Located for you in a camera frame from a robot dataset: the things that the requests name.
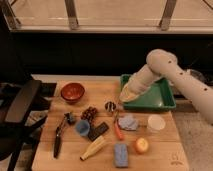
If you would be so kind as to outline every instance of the toy food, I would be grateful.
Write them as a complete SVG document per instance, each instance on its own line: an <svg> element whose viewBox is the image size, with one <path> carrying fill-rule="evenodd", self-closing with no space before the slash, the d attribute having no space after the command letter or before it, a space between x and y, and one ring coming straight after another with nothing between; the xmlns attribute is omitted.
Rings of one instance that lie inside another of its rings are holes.
<svg viewBox="0 0 213 171"><path fill-rule="evenodd" d="M134 147L137 153L143 154L149 149L149 143L145 138L138 138L134 143Z"/></svg>

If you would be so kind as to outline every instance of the wooden table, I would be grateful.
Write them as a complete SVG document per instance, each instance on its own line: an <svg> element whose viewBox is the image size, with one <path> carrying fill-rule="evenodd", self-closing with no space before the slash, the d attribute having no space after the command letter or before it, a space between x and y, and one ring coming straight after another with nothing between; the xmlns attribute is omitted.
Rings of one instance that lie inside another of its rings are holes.
<svg viewBox="0 0 213 171"><path fill-rule="evenodd" d="M120 85L118 81L77 81L85 87L85 94L75 105L67 104L60 96L61 88L67 82L57 84L55 96L53 98L48 118L42 131L32 170L33 171L113 171L119 170L114 166L113 146L119 143L113 129L113 118L109 117L104 108L107 101L118 103ZM104 138L108 144L96 155L86 161L81 161L79 157L84 153L89 140L80 137L76 133L74 126L68 126L62 135L62 147L58 159L53 158L53 144L55 139L55 129L61 122L63 114L73 111L80 119L83 110L89 106L96 107L99 111L95 119L95 125L105 121L110 129L104 133ZM119 106L121 116L130 111L124 111ZM146 125L147 117L153 113L134 112L134 117L139 119L141 125ZM164 130L156 134L147 132L145 127L140 127L137 131L123 131L125 140L122 143L128 145L129 168L131 171L183 171L189 170L187 159L178 135L177 128L172 118L171 112L162 112L166 120ZM138 137L145 137L150 143L150 149L143 155L138 155L133 149L132 143Z"/></svg>

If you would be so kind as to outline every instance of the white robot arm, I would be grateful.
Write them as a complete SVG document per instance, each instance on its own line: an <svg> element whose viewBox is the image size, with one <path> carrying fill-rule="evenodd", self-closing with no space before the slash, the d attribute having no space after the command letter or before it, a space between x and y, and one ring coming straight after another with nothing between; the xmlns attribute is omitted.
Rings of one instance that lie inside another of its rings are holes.
<svg viewBox="0 0 213 171"><path fill-rule="evenodd" d="M193 106L213 124L213 90L186 73L177 65L174 54L161 49L152 50L144 65L134 73L124 86L120 100L128 102L146 92L150 85L161 77L170 80L175 87L192 102Z"/></svg>

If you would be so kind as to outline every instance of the brown bowl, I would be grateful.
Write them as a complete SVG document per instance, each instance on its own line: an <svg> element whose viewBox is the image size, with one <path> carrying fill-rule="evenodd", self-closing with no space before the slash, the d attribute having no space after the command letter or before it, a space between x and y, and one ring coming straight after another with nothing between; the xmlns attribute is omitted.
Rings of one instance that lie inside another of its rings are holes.
<svg viewBox="0 0 213 171"><path fill-rule="evenodd" d="M61 89L61 97L67 103L73 104L78 102L84 95L85 89L80 83L69 83Z"/></svg>

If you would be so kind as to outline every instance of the chocolate bar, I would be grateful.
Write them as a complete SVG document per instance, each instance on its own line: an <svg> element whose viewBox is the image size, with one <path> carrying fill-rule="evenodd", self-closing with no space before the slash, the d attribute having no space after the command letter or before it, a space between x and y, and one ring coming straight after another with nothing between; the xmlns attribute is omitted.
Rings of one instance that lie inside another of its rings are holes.
<svg viewBox="0 0 213 171"><path fill-rule="evenodd" d="M88 134L88 138L91 141L94 141L96 138L98 138L100 135L102 135L104 132L106 132L109 129L109 126L102 122L100 125L98 125L96 128L91 128L90 132Z"/></svg>

